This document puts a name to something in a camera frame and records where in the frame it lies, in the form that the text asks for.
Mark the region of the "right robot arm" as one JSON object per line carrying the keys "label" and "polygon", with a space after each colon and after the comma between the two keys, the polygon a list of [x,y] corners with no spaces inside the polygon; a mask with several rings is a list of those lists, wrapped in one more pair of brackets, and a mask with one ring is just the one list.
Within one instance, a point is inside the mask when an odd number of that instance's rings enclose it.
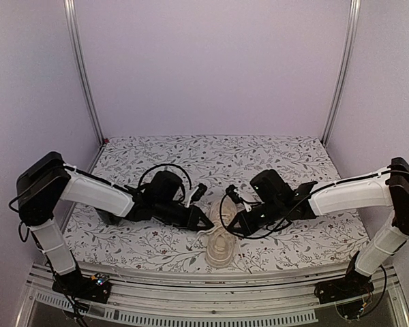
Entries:
{"label": "right robot arm", "polygon": [[409,239],[409,164],[401,157],[368,174],[329,182],[311,181],[296,189],[291,189],[275,170],[268,169],[256,175],[250,185],[260,198],[258,202],[246,200],[234,185],[226,188],[226,195],[245,207],[226,229],[246,239],[266,226],[276,232],[284,221],[292,223],[362,208],[389,208],[384,225],[354,255],[346,276],[339,281],[339,291],[345,297],[353,297],[363,289],[365,280]]}

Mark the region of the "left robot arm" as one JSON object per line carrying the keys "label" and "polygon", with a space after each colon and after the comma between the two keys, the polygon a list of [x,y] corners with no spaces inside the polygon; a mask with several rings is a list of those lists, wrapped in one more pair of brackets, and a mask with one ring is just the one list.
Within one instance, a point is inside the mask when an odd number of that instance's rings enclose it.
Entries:
{"label": "left robot arm", "polygon": [[166,168],[165,164],[153,167],[155,175],[148,183],[139,180],[136,187],[120,186],[68,165],[60,153],[51,151],[17,178],[17,195],[11,203],[17,205],[14,212],[40,244],[54,272],[61,276],[62,286],[80,296],[88,283],[77,273],[76,260],[55,221],[53,211],[59,202],[90,206],[112,223],[156,219],[194,232],[214,227],[195,205],[207,187],[202,183],[184,185]]}

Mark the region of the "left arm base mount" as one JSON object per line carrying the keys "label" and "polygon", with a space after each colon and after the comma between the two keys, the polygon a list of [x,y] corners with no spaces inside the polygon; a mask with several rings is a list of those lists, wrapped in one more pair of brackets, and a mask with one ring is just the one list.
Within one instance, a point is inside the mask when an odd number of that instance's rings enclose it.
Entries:
{"label": "left arm base mount", "polygon": [[97,273],[85,277],[79,270],[66,275],[54,276],[52,290],[70,297],[106,304],[110,297],[112,283],[108,275]]}

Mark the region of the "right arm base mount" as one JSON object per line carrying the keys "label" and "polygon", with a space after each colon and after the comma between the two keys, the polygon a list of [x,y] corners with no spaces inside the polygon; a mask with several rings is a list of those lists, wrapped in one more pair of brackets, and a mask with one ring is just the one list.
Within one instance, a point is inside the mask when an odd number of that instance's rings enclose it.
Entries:
{"label": "right arm base mount", "polygon": [[362,317],[372,297],[374,285],[370,277],[351,277],[350,275],[315,284],[314,295],[320,304],[337,303],[337,313],[345,320]]}

